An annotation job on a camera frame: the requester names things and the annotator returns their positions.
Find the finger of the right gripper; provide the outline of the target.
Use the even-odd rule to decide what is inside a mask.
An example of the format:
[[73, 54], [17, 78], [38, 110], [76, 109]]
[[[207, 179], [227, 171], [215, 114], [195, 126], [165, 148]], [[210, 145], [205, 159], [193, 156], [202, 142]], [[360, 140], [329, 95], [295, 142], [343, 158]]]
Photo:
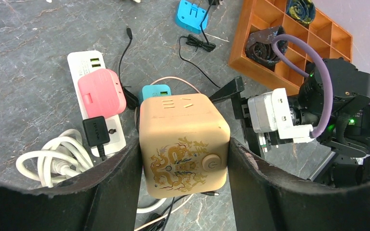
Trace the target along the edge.
[[220, 103], [240, 95], [245, 90], [242, 76], [237, 76], [223, 87], [218, 89], [209, 100], [212, 103]]

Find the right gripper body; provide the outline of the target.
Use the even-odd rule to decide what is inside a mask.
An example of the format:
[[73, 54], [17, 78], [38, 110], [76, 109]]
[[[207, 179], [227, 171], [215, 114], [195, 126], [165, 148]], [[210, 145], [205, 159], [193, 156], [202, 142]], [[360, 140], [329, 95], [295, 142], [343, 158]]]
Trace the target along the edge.
[[277, 145], [271, 145], [268, 133], [254, 132], [247, 98], [236, 94], [231, 98], [231, 103], [235, 119], [240, 121], [244, 141], [252, 153], [264, 158], [265, 153], [278, 148]]

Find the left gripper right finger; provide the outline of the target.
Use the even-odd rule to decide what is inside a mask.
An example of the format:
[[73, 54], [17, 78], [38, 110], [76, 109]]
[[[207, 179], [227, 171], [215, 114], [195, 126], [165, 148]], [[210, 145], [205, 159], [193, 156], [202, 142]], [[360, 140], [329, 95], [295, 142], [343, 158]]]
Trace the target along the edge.
[[234, 138], [227, 166], [239, 231], [370, 231], [370, 182], [332, 188], [304, 180]]

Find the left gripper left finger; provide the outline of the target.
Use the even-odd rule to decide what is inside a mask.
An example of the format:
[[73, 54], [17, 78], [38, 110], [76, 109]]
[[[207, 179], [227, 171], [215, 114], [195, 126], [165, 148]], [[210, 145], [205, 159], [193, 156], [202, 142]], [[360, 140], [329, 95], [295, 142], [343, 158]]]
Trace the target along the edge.
[[137, 139], [58, 186], [0, 183], [0, 231], [132, 231], [142, 177]]

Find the black power adapter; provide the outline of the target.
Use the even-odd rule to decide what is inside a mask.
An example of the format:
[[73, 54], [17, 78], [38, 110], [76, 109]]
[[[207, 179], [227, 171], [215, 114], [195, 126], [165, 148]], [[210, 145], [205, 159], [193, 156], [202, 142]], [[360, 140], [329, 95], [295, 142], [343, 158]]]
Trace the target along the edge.
[[82, 124], [90, 147], [97, 147], [110, 142], [106, 120], [103, 116], [84, 119]]

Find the wooden cube adapter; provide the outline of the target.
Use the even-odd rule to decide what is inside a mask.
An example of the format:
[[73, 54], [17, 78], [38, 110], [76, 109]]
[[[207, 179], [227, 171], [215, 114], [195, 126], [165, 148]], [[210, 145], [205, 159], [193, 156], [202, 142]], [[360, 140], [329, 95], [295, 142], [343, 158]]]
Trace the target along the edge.
[[204, 94], [144, 100], [139, 143], [147, 192], [162, 199], [220, 189], [229, 142], [228, 123]]

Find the blue folding extension socket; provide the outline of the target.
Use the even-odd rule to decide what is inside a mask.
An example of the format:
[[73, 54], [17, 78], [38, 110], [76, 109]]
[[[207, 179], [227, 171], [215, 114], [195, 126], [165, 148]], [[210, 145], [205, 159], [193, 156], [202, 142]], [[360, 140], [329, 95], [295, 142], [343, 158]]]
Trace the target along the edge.
[[207, 10], [188, 0], [181, 0], [175, 17], [176, 24], [194, 34], [201, 34], [208, 24]]

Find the teal power strip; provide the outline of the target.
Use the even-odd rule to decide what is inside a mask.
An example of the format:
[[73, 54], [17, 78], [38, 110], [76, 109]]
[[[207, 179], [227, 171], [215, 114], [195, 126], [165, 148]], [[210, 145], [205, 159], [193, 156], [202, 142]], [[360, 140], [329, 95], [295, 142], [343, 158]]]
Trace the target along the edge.
[[171, 94], [171, 88], [166, 84], [145, 85], [139, 92], [138, 99], [139, 103], [141, 104], [144, 100], [148, 98], [170, 96]]

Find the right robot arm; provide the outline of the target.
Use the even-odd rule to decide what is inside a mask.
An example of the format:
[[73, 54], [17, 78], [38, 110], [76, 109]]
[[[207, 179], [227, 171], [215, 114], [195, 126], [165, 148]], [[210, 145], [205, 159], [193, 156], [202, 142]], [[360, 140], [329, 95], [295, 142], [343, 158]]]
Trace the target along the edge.
[[[359, 71], [343, 58], [323, 59], [332, 82], [332, 112], [325, 131], [316, 138], [331, 153], [318, 165], [309, 180], [335, 188], [358, 186], [370, 181], [370, 74]], [[324, 88], [321, 72], [314, 63], [305, 68], [307, 74], [299, 93], [287, 96], [292, 125], [317, 126], [323, 108]], [[293, 143], [282, 139], [277, 131], [254, 131], [248, 101], [244, 98], [241, 78], [235, 78], [209, 97], [213, 103], [231, 99], [235, 119], [241, 120], [249, 149], [259, 156], [278, 145]]]

